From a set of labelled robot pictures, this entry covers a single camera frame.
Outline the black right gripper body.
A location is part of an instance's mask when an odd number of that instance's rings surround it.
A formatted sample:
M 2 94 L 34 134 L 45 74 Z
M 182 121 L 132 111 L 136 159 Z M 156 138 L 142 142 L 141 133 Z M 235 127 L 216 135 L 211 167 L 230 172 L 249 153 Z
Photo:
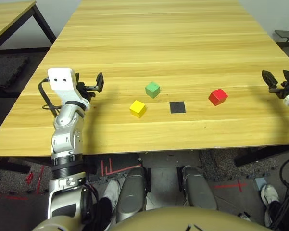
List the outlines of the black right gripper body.
M 289 95 L 289 83 L 284 81 L 281 84 L 282 88 L 278 88 L 276 85 L 272 85 L 269 87 L 269 93 L 274 93 L 278 98 L 285 98 Z

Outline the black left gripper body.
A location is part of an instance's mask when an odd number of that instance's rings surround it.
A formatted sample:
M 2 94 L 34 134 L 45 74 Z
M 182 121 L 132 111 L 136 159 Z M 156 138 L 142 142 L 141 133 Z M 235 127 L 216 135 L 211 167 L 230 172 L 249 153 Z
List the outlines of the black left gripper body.
M 98 86 L 86 86 L 84 82 L 79 82 L 76 88 L 80 95 L 88 102 L 96 96 L 95 92 L 98 91 Z

